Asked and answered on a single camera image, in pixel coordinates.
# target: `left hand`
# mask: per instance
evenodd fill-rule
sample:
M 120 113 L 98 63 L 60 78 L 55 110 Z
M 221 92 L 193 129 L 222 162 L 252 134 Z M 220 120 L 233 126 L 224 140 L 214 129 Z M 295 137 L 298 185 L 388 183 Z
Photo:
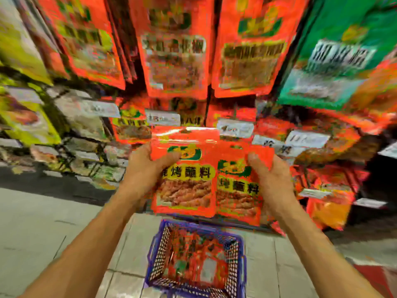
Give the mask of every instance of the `left hand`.
M 152 161 L 150 154 L 150 143 L 130 154 L 124 180 L 120 183 L 117 195 L 131 199 L 131 202 L 141 200 L 156 185 L 161 172 L 181 158 L 180 153 L 171 152 Z

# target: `shopping basket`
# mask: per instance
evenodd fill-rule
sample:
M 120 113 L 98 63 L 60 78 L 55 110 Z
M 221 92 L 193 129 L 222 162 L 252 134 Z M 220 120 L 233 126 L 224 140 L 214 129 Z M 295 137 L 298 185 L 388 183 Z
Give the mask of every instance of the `shopping basket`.
M 175 226 L 189 232 L 196 232 L 201 236 L 214 236 L 224 246 L 228 264 L 225 288 L 199 288 L 162 277 L 168 239 L 170 238 L 171 228 Z M 162 220 L 158 233 L 153 237 L 147 257 L 146 284 L 168 293 L 168 297 L 176 294 L 188 298 L 245 298 L 246 258 L 241 236 L 191 222 Z

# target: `right arm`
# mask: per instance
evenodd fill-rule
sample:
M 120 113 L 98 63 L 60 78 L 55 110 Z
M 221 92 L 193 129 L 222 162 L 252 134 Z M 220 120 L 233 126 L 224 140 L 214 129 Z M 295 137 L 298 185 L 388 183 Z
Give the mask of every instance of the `right arm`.
M 255 154 L 250 154 L 248 161 L 259 175 L 265 206 L 288 235 L 319 297 L 381 298 L 302 209 L 293 193 L 288 164 L 274 156 L 268 170 Z

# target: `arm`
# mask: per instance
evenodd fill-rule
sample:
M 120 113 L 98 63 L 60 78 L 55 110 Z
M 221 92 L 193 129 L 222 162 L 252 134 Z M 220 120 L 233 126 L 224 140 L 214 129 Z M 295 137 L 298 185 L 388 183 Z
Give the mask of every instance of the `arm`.
M 269 171 L 257 155 L 249 164 L 259 175 L 264 203 L 280 222 L 321 298 L 382 297 L 317 228 L 293 193 L 288 165 L 274 156 Z
M 116 194 L 21 298 L 95 297 L 131 215 L 154 187 L 161 171 L 179 159 L 178 153 L 168 153 L 156 161 L 151 161 L 149 155 L 150 145 L 131 154 Z

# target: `left arm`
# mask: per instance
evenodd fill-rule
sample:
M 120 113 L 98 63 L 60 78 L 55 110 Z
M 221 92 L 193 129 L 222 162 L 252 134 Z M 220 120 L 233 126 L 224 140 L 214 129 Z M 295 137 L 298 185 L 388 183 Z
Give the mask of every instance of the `left arm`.
M 151 161 L 150 145 L 129 158 L 124 181 L 86 228 L 26 289 L 21 298 L 94 298 L 122 232 L 161 171 L 179 159 L 168 153 Z

